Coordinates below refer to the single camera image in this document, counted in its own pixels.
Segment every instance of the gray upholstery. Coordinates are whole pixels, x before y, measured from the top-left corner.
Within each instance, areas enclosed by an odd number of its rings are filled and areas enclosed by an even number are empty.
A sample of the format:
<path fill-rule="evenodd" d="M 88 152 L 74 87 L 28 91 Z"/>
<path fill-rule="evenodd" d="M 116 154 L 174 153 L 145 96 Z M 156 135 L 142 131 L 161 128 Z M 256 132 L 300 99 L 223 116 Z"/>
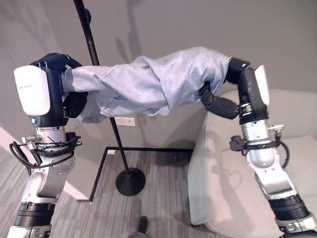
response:
<path fill-rule="evenodd" d="M 224 97 L 237 102 L 237 91 Z M 314 93 L 270 90 L 269 124 L 284 123 L 282 140 L 291 151 L 287 171 L 307 207 L 317 214 L 317 141 Z M 241 135 L 238 119 L 208 114 L 189 169 L 191 222 L 235 238 L 272 238 L 280 231 L 245 158 L 229 149 Z M 279 148 L 281 162 L 285 153 Z"/>

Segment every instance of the round black base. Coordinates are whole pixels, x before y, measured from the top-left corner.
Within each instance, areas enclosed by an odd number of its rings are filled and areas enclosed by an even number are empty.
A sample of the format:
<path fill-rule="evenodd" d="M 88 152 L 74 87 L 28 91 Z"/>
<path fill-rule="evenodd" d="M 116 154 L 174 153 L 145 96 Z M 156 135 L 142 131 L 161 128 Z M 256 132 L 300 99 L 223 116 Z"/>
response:
<path fill-rule="evenodd" d="M 127 175 L 125 170 L 118 175 L 115 185 L 122 195 L 134 196 L 144 188 L 145 175 L 137 168 L 129 168 L 129 170 L 130 175 Z"/>

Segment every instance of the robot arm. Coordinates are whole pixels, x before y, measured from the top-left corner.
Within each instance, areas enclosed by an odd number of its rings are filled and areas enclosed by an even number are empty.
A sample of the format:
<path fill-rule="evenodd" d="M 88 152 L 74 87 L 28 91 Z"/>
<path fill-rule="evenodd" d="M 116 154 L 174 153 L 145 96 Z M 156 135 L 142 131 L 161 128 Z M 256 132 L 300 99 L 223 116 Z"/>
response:
<path fill-rule="evenodd" d="M 240 118 L 244 139 L 233 136 L 230 148 L 241 151 L 249 166 L 254 170 L 256 181 L 275 214 L 279 229 L 284 238 L 317 237 L 316 219 L 300 198 L 284 165 L 280 165 L 279 154 L 275 149 L 281 142 L 284 125 L 269 127 L 267 107 L 269 105 L 268 86 L 263 66 L 252 69 L 250 63 L 231 58 L 226 80 L 238 85 L 240 104 L 212 95 L 209 86 L 200 90 L 201 100 L 208 111 L 221 117 Z M 275 131 L 275 141 L 269 132 Z"/>
<path fill-rule="evenodd" d="M 14 71 L 24 112 L 36 135 L 22 138 L 34 156 L 31 164 L 16 142 L 10 144 L 13 155 L 28 169 L 21 205 L 9 238 L 48 238 L 55 204 L 67 174 L 75 164 L 74 150 L 81 137 L 65 132 L 68 118 L 77 117 L 86 104 L 87 92 L 70 93 L 62 101 L 61 71 L 65 66 L 81 66 L 67 55 L 49 54 Z"/>

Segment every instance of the electrical outlet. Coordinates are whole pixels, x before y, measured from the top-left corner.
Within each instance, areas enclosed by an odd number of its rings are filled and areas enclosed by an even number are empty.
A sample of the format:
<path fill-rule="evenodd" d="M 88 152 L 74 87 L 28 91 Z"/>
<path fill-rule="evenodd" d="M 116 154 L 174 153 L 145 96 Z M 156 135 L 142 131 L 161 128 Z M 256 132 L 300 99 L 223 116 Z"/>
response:
<path fill-rule="evenodd" d="M 117 125 L 135 126 L 134 118 L 114 118 Z"/>

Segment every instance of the black floor trim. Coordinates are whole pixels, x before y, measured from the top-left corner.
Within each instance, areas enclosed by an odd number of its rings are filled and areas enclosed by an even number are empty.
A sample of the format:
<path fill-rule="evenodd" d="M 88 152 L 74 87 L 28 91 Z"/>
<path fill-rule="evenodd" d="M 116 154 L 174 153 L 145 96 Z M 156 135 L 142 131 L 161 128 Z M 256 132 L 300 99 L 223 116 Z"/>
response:
<path fill-rule="evenodd" d="M 89 196 L 88 200 L 77 200 L 78 202 L 92 202 L 94 200 L 94 196 L 95 196 L 95 192 L 98 186 L 98 182 L 99 182 L 99 178 L 101 175 L 101 172 L 103 170 L 104 167 L 104 163 L 106 160 L 106 156 L 107 156 L 107 152 L 108 150 L 119 150 L 119 147 L 115 147 L 115 146 L 107 146 L 105 148 L 104 154 L 103 154 L 103 158 L 101 159 L 100 165 L 99 165 L 99 169 L 97 172 L 97 176 L 94 182 L 94 186 L 93 189 L 91 191 L 91 194 Z M 193 149 L 175 149 L 175 148 L 143 148 L 143 147 L 124 147 L 123 150 L 125 151 L 130 151 L 130 150 L 134 150 L 134 151 L 157 151 L 157 152 L 193 152 Z"/>

